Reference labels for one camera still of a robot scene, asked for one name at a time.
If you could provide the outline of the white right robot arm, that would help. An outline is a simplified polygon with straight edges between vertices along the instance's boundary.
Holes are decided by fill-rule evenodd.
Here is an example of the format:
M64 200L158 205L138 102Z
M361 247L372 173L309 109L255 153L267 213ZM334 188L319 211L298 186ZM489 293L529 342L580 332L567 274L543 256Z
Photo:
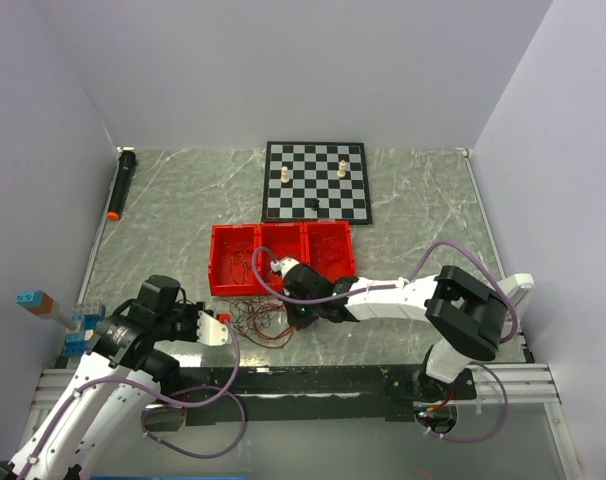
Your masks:
M288 325L296 330L318 319L332 323L423 321L441 338L419 375L422 392L441 398L472 361L496 358L507 305L494 290L456 266L418 280L377 281L342 277L334 282L286 257L271 268L281 278Z

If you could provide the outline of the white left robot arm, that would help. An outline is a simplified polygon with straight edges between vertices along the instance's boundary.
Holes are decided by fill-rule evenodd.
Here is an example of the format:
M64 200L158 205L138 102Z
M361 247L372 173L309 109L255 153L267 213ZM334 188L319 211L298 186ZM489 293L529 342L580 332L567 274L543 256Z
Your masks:
M9 460L0 479L88 479L91 464L132 415L180 390L177 359L159 341L195 342L205 305L180 283L152 275L136 298L104 318L45 422Z

